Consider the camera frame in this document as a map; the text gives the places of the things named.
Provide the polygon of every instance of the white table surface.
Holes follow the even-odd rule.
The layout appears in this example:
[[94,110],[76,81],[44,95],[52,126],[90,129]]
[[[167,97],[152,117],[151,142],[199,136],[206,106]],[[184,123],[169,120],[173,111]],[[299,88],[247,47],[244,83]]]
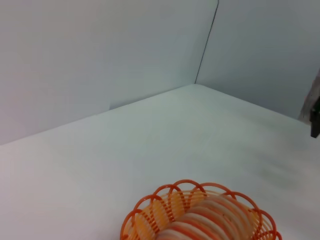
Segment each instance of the white table surface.
[[283,239],[319,239],[320,141],[309,135],[189,85],[20,139],[0,146],[0,239],[118,239],[141,197],[181,179],[249,195]]

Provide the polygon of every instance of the basket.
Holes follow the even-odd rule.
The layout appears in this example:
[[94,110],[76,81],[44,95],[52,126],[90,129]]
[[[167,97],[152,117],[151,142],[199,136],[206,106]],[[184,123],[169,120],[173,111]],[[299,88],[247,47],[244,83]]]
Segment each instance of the basket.
[[[194,187],[191,190],[181,190],[179,185],[182,184]],[[187,179],[163,185],[153,194],[142,198],[126,216],[121,227],[120,240],[154,240],[158,232],[181,217],[189,208],[207,197],[217,195],[230,196],[247,210],[254,229],[251,240],[282,240],[273,218],[259,209],[248,196],[217,183],[199,184]]]

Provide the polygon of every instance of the orange wire basket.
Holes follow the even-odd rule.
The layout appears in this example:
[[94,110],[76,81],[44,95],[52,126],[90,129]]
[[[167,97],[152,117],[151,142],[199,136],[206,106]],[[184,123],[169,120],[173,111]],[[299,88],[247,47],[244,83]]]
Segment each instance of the orange wire basket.
[[[194,187],[192,190],[181,190],[179,185],[182,184],[191,184]],[[154,240],[157,233],[166,229],[170,223],[184,215],[192,206],[207,197],[218,195],[231,197],[238,206],[247,210],[253,223],[250,240],[282,240],[273,218],[267,212],[259,209],[248,196],[231,191],[217,183],[199,184],[187,179],[163,185],[153,194],[142,198],[133,211],[126,216],[121,227],[120,240]]]

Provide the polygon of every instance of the white backdrop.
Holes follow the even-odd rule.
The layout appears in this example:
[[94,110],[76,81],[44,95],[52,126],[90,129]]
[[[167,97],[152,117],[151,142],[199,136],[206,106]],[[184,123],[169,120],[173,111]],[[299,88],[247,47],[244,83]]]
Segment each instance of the white backdrop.
[[220,0],[197,84],[297,118],[320,67],[320,1]]
[[216,0],[2,0],[0,144],[195,82]]

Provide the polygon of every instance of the black object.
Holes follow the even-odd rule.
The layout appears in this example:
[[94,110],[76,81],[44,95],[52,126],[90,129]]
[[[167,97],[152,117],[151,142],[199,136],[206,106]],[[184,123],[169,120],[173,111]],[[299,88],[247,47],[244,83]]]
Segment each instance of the black object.
[[317,138],[320,134],[320,97],[310,111],[311,137]]

